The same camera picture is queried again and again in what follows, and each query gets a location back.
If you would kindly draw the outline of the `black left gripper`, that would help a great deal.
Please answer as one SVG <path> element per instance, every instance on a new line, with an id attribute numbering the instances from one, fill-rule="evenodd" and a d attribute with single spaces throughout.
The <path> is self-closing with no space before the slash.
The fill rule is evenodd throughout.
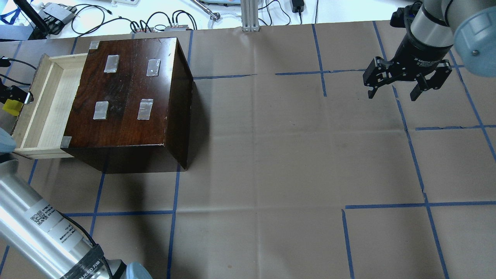
<path id="1" fill-rule="evenodd" d="M 5 86 L 2 84 L 0 85 L 0 102 L 5 104 L 7 100 L 30 104 L 33 102 L 33 95 L 17 86 Z"/>

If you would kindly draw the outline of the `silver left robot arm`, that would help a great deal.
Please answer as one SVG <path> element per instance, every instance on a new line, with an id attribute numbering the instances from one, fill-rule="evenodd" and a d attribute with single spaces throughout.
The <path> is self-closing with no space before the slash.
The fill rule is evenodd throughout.
<path id="1" fill-rule="evenodd" d="M 52 279 L 150 279 L 138 262 L 107 260 L 78 223 L 52 207 L 18 175 L 16 141 L 1 130 L 1 237 Z"/>

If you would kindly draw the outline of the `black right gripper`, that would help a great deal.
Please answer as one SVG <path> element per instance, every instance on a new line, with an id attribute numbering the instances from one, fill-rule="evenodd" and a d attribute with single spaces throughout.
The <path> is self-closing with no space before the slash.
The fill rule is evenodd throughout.
<path id="1" fill-rule="evenodd" d="M 368 87 L 367 95 L 373 99 L 377 90 L 395 81 L 415 81 L 417 84 L 410 92 L 411 101 L 416 101 L 420 95 L 431 88 L 440 88 L 448 79 L 453 69 L 448 60 L 435 62 L 433 66 L 421 67 L 414 61 L 387 61 L 374 57 L 363 73 L 363 84 Z"/>

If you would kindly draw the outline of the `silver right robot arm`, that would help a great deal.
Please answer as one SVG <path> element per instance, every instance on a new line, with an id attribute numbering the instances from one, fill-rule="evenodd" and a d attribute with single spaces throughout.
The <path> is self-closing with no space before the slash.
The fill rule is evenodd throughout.
<path id="1" fill-rule="evenodd" d="M 394 57 L 375 57 L 363 74 L 371 99 L 379 87 L 395 81 L 415 81 L 416 101 L 427 90 L 438 90 L 452 72 L 445 58 L 452 47 L 474 75 L 495 76 L 494 0 L 418 0 L 398 8 L 390 25 L 406 34 Z"/>

